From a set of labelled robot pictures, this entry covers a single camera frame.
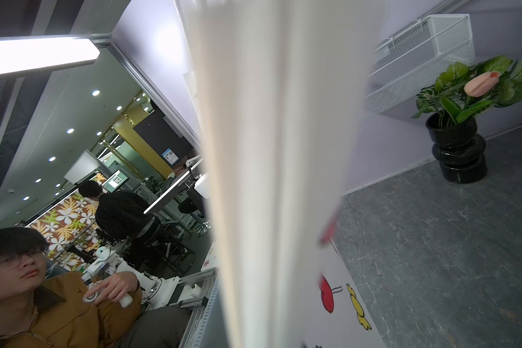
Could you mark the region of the white party paper bag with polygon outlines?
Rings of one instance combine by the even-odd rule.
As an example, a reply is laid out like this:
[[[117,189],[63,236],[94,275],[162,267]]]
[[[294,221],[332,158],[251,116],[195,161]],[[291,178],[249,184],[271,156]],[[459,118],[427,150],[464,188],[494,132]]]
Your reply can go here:
[[[301,347],[382,1],[178,1],[232,347]]]

